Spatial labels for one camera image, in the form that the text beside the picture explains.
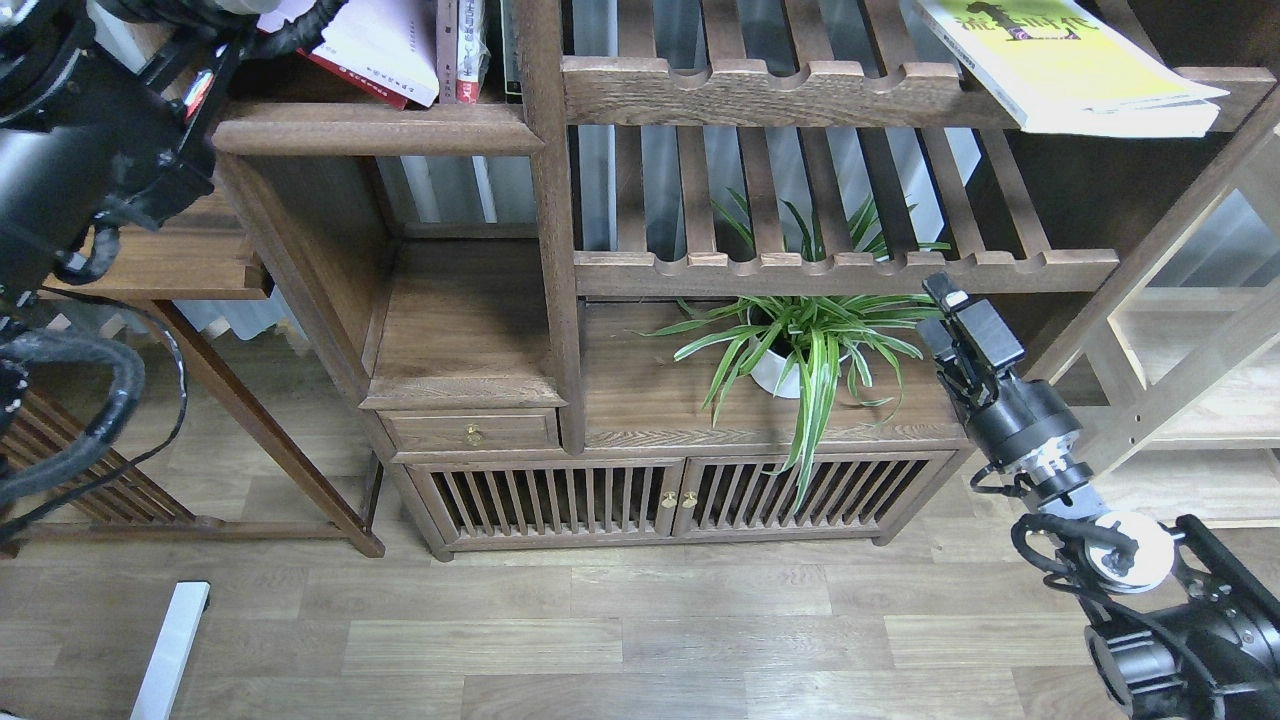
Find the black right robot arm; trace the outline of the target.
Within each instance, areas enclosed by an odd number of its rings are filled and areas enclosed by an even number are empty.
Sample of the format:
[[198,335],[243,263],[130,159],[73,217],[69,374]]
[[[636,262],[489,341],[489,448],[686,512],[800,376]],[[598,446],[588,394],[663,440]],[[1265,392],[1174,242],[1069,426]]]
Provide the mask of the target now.
[[1024,380],[1024,350],[987,300],[948,275],[923,283],[940,315],[918,331],[997,495],[1027,512],[1015,550],[1076,597],[1085,643],[1132,719],[1275,719],[1277,600],[1196,516],[1172,527],[1110,509],[1073,457],[1082,424],[1056,389]]

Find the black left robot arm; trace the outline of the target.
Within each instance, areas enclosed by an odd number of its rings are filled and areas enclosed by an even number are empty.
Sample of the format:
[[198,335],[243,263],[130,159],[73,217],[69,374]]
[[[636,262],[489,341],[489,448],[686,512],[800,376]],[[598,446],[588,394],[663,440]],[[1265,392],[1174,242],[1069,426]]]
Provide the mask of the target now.
[[52,489],[110,450],[145,388],[131,347],[77,331],[28,328],[19,315],[54,275],[100,279],[120,231],[159,229],[212,191],[210,136],[236,68],[310,50],[340,10],[315,1],[271,32],[273,1],[106,1],[131,23],[166,23],[172,37],[140,70],[95,38],[83,1],[3,4],[3,424],[26,393],[29,366],[109,366],[104,406],[63,450],[33,466],[3,468],[3,501]]

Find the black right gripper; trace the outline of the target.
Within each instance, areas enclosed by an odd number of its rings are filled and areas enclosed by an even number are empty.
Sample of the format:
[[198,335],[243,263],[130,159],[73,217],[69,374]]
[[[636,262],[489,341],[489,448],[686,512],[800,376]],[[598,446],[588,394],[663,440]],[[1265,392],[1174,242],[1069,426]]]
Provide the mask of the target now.
[[916,324],[966,436],[1002,474],[1080,473],[1071,456],[1082,425],[1056,389],[1015,372],[1024,348],[987,300],[969,299],[947,273],[922,283],[942,311]]

